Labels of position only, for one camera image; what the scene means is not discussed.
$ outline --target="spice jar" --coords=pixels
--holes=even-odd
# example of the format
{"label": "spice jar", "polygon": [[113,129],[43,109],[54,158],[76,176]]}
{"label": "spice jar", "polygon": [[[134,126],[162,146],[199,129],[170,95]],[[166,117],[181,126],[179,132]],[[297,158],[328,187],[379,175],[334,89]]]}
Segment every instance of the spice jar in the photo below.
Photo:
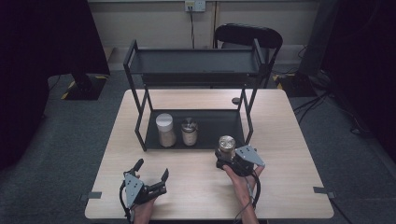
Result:
{"label": "spice jar", "polygon": [[176,143],[176,135],[173,130],[173,118],[170,114],[160,114],[156,119],[160,144],[163,147],[171,147]]}
{"label": "spice jar", "polygon": [[181,122],[181,135],[186,146],[195,145],[198,139],[198,124],[192,118],[186,118]]}

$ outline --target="gray carpet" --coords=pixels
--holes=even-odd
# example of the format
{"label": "gray carpet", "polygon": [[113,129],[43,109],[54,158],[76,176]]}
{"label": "gray carpet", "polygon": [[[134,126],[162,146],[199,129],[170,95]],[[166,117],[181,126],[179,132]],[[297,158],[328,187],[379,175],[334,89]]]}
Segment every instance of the gray carpet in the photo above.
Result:
{"label": "gray carpet", "polygon": [[[51,77],[49,85],[57,79]],[[18,164],[0,172],[0,223],[90,223],[79,196],[92,190],[129,85],[123,71],[113,71],[97,101],[61,100],[71,81],[71,76],[61,76],[26,153]],[[311,99],[290,98],[290,103],[297,107]],[[339,106],[327,98],[301,123],[323,184],[336,192],[334,202],[352,223],[395,223],[396,179],[378,158],[376,141],[351,133],[351,117]],[[330,219],[270,223],[348,223],[335,207],[334,213]]]}

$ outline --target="black curtain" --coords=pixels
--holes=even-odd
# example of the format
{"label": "black curtain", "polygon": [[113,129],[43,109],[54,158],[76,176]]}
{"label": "black curtain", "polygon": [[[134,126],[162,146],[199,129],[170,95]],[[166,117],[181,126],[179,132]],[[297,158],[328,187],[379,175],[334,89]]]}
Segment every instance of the black curtain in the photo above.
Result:
{"label": "black curtain", "polygon": [[29,146],[48,77],[109,71],[86,0],[1,0],[0,30],[1,169]]}
{"label": "black curtain", "polygon": [[396,6],[341,1],[322,68],[396,161]]}

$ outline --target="hand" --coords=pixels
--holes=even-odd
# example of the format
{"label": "hand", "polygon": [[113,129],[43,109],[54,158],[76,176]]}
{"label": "hand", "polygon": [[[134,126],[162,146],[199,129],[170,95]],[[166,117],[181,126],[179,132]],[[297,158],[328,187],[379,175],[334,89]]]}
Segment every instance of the hand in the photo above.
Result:
{"label": "hand", "polygon": [[154,202],[157,198],[151,199],[150,201],[143,204],[136,204],[132,207],[134,210],[134,224],[148,224],[152,215]]}
{"label": "hand", "polygon": [[[251,191],[253,191],[254,188],[256,187],[256,181],[254,177],[252,175],[239,176],[228,165],[223,165],[222,168],[230,177],[231,181],[233,181],[233,190],[235,191],[235,196],[238,199],[240,209],[242,212],[242,222],[259,223],[259,220],[256,217],[256,213],[254,212],[253,205],[251,204],[251,197],[248,190],[248,185],[250,186]],[[264,170],[263,166],[258,166],[255,169],[255,173],[257,177],[260,176],[263,170]]]}
{"label": "hand", "polygon": [[[239,176],[236,173],[233,172],[233,169],[228,166],[228,165],[223,165],[223,170],[227,173],[227,175],[230,177],[230,179],[233,181],[233,189],[236,194],[236,198],[239,200],[241,203],[241,206],[245,206],[250,202],[250,193],[248,190],[248,185],[251,187],[251,190],[253,191],[254,188],[256,187],[256,181],[252,175],[249,176]],[[262,171],[264,170],[264,167],[258,166],[255,169],[255,173],[257,176],[260,176]]]}

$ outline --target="wall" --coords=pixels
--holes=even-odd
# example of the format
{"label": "wall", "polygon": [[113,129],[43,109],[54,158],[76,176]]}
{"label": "wall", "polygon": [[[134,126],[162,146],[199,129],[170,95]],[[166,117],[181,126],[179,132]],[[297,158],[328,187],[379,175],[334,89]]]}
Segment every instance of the wall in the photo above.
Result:
{"label": "wall", "polygon": [[[191,47],[183,1],[90,2],[90,7],[105,47],[126,48],[132,39],[140,47]],[[211,48],[214,26],[226,22],[273,28],[284,38],[283,49],[300,47],[308,43],[317,8],[318,1],[206,1],[206,12],[193,13],[195,47]]]}

